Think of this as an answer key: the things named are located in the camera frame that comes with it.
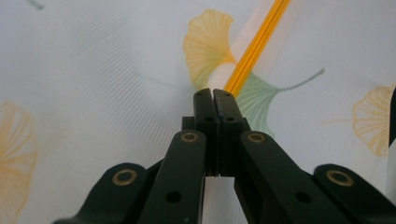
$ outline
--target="black metal bracket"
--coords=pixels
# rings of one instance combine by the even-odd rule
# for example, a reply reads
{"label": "black metal bracket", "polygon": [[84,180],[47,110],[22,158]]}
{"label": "black metal bracket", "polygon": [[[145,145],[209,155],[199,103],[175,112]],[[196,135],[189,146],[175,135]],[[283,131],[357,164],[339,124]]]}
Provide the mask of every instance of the black metal bracket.
{"label": "black metal bracket", "polygon": [[162,161],[107,170],[79,212],[55,224],[201,223],[205,177],[219,175],[234,177],[248,223],[396,223],[396,207],[354,172],[327,164],[309,175],[251,131],[227,91],[193,101]]}

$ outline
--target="white fabric backdrop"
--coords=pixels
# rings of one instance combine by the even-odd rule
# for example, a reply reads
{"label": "white fabric backdrop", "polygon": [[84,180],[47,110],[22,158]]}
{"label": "white fabric backdrop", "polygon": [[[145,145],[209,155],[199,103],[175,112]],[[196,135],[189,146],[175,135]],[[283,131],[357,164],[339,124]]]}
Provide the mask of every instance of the white fabric backdrop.
{"label": "white fabric backdrop", "polygon": [[[26,132],[35,136],[21,149],[31,153],[29,168],[22,169],[25,199],[11,199],[20,192],[6,188],[11,196],[0,199],[0,207],[12,201],[20,210],[1,210],[2,223],[71,217],[109,167],[160,160],[181,117],[192,115],[196,89],[183,51],[190,20],[209,8],[232,16],[230,43],[238,60],[254,35],[246,27],[256,24],[257,8],[268,10],[270,3],[2,1],[2,116],[14,111],[30,118]],[[384,193],[387,180],[393,183],[387,179],[391,155],[375,154],[353,127],[354,106],[375,88],[396,84],[395,10],[394,1],[292,0],[255,66],[256,77],[279,88],[324,69],[277,94],[266,118],[276,141],[307,172],[337,163]],[[208,86],[222,88],[233,67],[215,71]],[[231,178],[206,180],[203,221],[246,223]]]}

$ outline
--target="green ginkgo leaf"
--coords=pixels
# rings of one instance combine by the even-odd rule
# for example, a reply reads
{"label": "green ginkgo leaf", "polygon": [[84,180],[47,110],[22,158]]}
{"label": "green ginkgo leaf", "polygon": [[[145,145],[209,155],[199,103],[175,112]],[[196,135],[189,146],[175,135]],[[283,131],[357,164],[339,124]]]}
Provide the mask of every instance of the green ginkgo leaf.
{"label": "green ginkgo leaf", "polygon": [[252,130],[264,132],[274,137],[274,133],[267,125],[268,109],[274,97],[282,91],[296,89],[323,73],[324,69],[321,69],[306,81],[287,88],[275,87],[256,77],[254,74],[250,74],[236,102],[244,117],[249,121]]}

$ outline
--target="orange ginkgo leaf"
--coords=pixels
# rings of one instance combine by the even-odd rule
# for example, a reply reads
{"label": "orange ginkgo leaf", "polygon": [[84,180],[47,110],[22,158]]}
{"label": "orange ginkgo leaf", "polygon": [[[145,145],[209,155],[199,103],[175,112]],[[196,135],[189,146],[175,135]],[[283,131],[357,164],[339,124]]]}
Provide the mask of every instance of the orange ginkgo leaf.
{"label": "orange ginkgo leaf", "polygon": [[376,87],[353,106],[353,130],[378,156],[388,156],[390,100],[396,85]]}
{"label": "orange ginkgo leaf", "polygon": [[223,63],[236,63],[229,44],[233,18],[213,9],[190,21],[183,49],[192,84],[207,87],[210,74]]}
{"label": "orange ginkgo leaf", "polygon": [[26,203],[37,145],[28,112],[6,102],[0,113],[0,223],[9,224]]}

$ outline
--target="brass washer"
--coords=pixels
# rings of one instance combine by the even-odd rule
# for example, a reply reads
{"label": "brass washer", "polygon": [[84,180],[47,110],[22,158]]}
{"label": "brass washer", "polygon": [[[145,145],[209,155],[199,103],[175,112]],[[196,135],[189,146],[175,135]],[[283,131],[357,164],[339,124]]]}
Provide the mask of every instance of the brass washer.
{"label": "brass washer", "polygon": [[[120,176],[124,174],[130,174],[131,177],[129,177],[128,179],[120,179]],[[137,172],[135,170],[122,169],[113,175],[113,184],[117,186],[127,186],[132,182],[134,182],[136,178],[137,178]]]}
{"label": "brass washer", "polygon": [[[341,175],[343,176],[346,180],[340,180],[335,177],[335,175]],[[329,170],[326,172],[327,178],[329,178],[333,183],[343,186],[343,187],[352,187],[355,184],[355,181],[350,177],[350,175],[342,172],[342,171],[337,171],[337,170]]]}

